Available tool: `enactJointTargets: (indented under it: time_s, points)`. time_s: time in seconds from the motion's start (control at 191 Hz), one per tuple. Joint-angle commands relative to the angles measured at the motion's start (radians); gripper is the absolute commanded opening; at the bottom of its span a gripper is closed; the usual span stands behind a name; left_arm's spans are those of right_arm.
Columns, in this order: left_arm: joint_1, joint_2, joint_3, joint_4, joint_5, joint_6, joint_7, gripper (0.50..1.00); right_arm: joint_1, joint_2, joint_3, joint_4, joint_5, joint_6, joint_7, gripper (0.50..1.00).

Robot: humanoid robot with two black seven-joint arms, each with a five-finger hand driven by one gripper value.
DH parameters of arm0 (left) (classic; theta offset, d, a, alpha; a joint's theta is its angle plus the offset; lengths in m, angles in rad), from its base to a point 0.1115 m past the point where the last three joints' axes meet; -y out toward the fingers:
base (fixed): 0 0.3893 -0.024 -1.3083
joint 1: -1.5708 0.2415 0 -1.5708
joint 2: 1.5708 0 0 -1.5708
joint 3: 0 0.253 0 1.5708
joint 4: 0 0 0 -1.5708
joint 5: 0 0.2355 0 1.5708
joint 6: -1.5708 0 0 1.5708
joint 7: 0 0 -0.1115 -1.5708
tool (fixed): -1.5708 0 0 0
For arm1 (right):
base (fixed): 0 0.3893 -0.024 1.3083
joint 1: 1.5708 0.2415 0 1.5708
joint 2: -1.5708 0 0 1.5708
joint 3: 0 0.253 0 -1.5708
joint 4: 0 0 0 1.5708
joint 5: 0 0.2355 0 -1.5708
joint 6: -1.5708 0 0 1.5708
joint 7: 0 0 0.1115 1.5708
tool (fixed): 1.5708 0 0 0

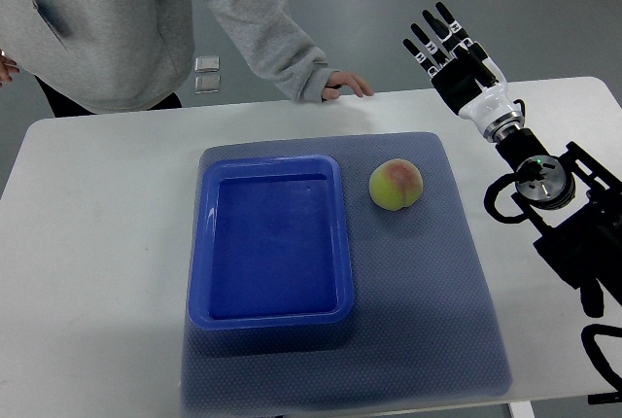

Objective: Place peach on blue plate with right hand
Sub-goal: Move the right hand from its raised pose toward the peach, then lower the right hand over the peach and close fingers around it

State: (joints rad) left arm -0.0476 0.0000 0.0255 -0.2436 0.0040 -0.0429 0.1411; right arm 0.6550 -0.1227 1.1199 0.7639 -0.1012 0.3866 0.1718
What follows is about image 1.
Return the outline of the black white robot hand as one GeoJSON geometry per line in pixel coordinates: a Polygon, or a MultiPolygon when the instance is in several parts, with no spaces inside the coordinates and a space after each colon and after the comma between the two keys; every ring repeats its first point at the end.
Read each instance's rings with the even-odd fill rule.
{"type": "Polygon", "coordinates": [[[473,122],[488,142],[498,144],[524,127],[524,102],[509,99],[508,82],[499,66],[444,3],[437,2],[435,8],[436,15],[424,10],[422,16],[436,39],[413,23],[411,31],[420,44],[409,39],[402,43],[445,105],[473,122]]]}

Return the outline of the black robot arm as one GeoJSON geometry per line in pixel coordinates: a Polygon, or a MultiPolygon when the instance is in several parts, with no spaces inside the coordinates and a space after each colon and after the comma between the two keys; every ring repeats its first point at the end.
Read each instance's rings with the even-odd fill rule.
{"type": "Polygon", "coordinates": [[[580,294],[584,313],[595,322],[581,342],[590,362],[612,387],[591,395],[591,404],[621,400],[621,375],[599,346],[600,336],[621,330],[599,322],[604,294],[621,298],[621,182],[580,146],[570,142],[552,156],[527,128],[509,126],[494,135],[500,156],[511,168],[488,187],[484,207],[506,225],[530,222],[540,233],[537,253],[580,294]]]}

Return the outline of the grey hoodie sleeve forearm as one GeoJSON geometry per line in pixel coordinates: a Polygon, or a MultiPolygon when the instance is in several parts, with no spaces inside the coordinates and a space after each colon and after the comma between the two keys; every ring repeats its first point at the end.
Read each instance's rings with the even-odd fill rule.
{"type": "Polygon", "coordinates": [[[206,0],[209,10],[258,77],[300,102],[333,100],[335,72],[327,57],[292,19],[288,0],[206,0]]]}

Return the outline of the person's hand on table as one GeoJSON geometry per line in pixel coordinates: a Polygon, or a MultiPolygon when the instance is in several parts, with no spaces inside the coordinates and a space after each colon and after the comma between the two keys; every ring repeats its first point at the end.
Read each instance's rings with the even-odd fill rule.
{"type": "Polygon", "coordinates": [[[346,71],[332,72],[322,92],[323,101],[336,100],[340,96],[340,89],[348,87],[358,98],[373,96],[374,91],[370,84],[360,75],[346,71]]]}

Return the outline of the person's other hand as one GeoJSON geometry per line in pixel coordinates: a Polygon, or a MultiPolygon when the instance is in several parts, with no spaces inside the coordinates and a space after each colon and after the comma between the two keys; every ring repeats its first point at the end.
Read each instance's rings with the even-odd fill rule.
{"type": "Polygon", "coordinates": [[[13,60],[4,50],[1,51],[0,60],[0,86],[11,83],[14,75],[19,74],[20,69],[17,62],[13,60]]]}

